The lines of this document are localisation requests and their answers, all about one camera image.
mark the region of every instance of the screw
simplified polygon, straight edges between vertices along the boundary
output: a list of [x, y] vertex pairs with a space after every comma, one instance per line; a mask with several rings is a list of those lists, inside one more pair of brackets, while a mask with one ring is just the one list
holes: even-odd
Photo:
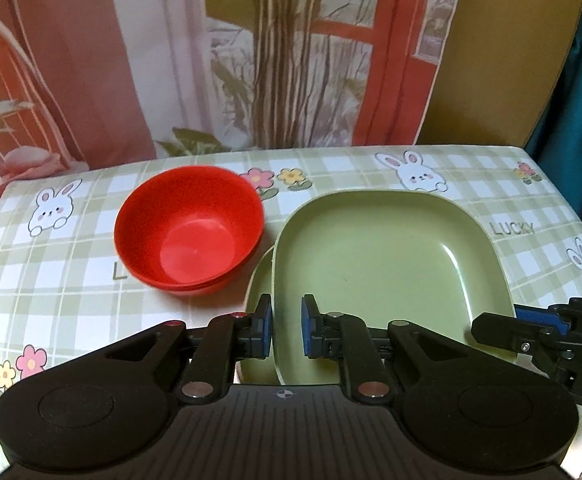
[[193, 399], [201, 399], [211, 395], [213, 393], [213, 387], [203, 381], [194, 381], [182, 386], [182, 393]]
[[389, 386], [379, 381], [368, 381], [367, 383], [360, 384], [357, 387], [357, 391], [365, 397], [375, 399], [375, 397], [383, 397], [389, 393]]

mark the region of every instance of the checkered tablecloth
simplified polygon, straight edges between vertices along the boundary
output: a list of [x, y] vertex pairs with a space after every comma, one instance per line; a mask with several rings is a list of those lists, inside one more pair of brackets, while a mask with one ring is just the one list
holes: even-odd
[[[576, 254], [582, 262], [582, 223], [517, 148], [391, 146], [223, 153], [16, 182], [0, 201], [0, 394], [21, 378], [164, 320], [203, 326], [213, 316], [241, 309], [258, 256], [274, 243], [290, 213], [311, 197], [334, 190], [419, 186], [417, 176], [412, 181], [376, 156], [385, 153], [405, 164], [409, 149], [416, 152], [411, 160], [422, 162], [420, 174], [432, 175], [433, 183], [441, 176], [442, 185], [432, 192], [465, 208], [490, 235], [515, 302], [548, 306], [582, 296], [582, 266], [572, 259]], [[258, 190], [266, 234], [256, 257], [225, 290], [182, 299], [129, 276], [117, 259], [112, 232], [117, 211], [135, 187], [187, 164], [212, 164], [240, 174], [257, 168], [271, 172], [262, 175], [272, 175], [273, 184]], [[68, 193], [73, 212], [66, 224], [32, 236], [29, 222], [40, 192], [52, 188], [59, 193], [76, 180], [81, 182]], [[0, 470], [6, 465], [0, 449]]]

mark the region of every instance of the red bowl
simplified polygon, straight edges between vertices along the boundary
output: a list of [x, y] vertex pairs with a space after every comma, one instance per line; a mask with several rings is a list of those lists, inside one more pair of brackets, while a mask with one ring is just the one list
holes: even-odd
[[138, 280], [199, 294], [230, 281], [263, 231], [262, 203], [246, 180], [215, 166], [183, 166], [129, 195], [117, 215], [114, 243]]

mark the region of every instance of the bowl bottom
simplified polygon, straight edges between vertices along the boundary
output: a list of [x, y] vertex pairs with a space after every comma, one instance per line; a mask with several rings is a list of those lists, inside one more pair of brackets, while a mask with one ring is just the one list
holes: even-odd
[[184, 218], [167, 229], [160, 264], [174, 282], [200, 282], [231, 268], [235, 245], [220, 219]]

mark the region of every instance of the green plate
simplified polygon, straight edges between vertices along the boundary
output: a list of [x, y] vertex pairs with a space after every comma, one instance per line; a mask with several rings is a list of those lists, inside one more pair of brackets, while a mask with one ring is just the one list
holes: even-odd
[[[248, 282], [247, 295], [244, 300], [245, 311], [254, 312], [262, 294], [271, 293], [271, 274], [273, 266], [273, 247], [271, 247], [258, 263]], [[246, 359], [240, 362], [238, 369], [240, 382], [244, 384], [279, 384], [273, 349], [266, 359]]]
[[[273, 253], [273, 349], [282, 384], [339, 381], [334, 362], [304, 356], [300, 300], [383, 328], [406, 319], [477, 346], [482, 312], [514, 316], [506, 277], [484, 229], [429, 193], [348, 190], [307, 202], [287, 220]], [[494, 351], [513, 360], [509, 352]]]

